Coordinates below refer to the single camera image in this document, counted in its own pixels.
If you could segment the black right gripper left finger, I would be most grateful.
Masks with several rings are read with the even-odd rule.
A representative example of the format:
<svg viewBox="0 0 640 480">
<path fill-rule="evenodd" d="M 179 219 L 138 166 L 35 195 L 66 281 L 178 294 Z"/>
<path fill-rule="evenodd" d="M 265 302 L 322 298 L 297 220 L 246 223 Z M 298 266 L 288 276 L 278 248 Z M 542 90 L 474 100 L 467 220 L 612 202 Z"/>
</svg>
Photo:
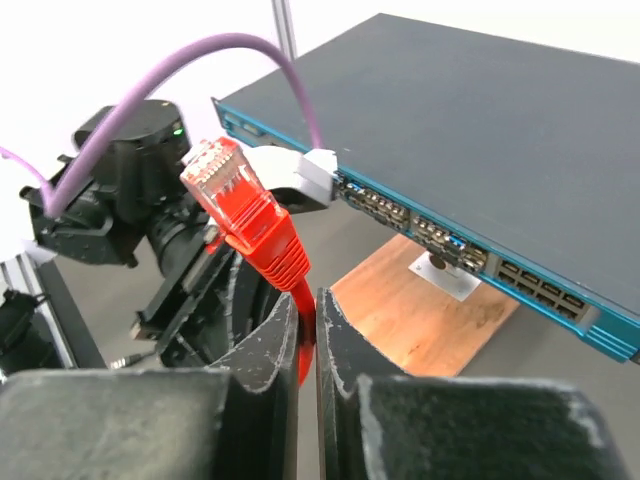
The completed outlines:
<svg viewBox="0 0 640 480">
<path fill-rule="evenodd" d="M 5 479 L 292 479 L 298 318 L 288 296 L 213 365 L 34 370 L 1 388 Z"/>
</svg>

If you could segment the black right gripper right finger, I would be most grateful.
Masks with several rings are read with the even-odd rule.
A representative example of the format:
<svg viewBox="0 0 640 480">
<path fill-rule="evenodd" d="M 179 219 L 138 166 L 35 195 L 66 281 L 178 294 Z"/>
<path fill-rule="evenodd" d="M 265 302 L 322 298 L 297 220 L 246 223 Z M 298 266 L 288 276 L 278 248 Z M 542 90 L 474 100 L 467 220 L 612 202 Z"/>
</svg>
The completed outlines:
<svg viewBox="0 0 640 480">
<path fill-rule="evenodd" d="M 417 377 L 317 295 L 317 392 L 325 479 L 625 479 L 595 405 L 541 379 Z"/>
</svg>

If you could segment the red ethernet cable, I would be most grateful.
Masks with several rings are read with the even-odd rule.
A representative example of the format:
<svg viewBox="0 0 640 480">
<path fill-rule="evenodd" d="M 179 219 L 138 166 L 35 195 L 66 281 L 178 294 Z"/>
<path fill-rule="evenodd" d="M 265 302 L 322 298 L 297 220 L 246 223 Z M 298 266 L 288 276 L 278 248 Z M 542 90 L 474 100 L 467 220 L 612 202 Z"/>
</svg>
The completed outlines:
<svg viewBox="0 0 640 480">
<path fill-rule="evenodd" d="M 290 214 L 229 138 L 201 141 L 181 163 L 180 180 L 216 222 L 226 243 L 271 286 L 292 296 L 301 326 L 298 382 L 303 383 L 316 342 L 316 304 L 306 279 L 310 260 Z"/>
</svg>

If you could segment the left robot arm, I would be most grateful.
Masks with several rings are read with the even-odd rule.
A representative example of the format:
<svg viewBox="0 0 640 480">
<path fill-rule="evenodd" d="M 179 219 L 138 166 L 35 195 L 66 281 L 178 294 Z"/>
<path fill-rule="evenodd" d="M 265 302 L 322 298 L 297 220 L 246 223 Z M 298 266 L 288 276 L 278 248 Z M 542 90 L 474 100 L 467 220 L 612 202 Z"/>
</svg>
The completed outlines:
<svg viewBox="0 0 640 480">
<path fill-rule="evenodd" d="M 87 265 L 84 292 L 108 312 L 135 307 L 134 339 L 152 341 L 167 367 L 213 363 L 230 348 L 225 316 L 235 253 L 214 251 L 202 208 L 179 180 L 191 147 L 179 108 L 146 100 L 110 140 L 79 194 L 57 219 L 44 214 L 40 190 L 19 193 L 29 206 L 36 243 Z M 108 268 L 138 264 L 135 251 L 148 243 L 162 281 L 154 294 L 133 300 L 137 286 L 108 286 Z"/>
</svg>

